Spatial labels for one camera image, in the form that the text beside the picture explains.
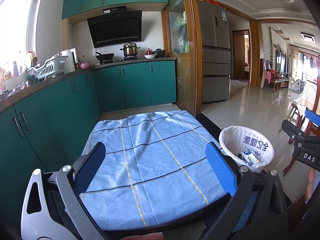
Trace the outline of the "right hand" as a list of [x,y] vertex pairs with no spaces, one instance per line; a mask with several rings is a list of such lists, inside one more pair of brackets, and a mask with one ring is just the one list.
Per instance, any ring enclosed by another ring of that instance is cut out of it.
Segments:
[[305,191],[305,200],[308,201],[312,197],[312,187],[315,179],[315,169],[311,168],[308,172],[308,184]]

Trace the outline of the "left hand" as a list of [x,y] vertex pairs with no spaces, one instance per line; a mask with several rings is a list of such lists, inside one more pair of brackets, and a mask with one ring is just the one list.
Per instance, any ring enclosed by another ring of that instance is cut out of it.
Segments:
[[128,236],[122,240],[163,240],[164,235],[162,232],[150,233],[146,235]]

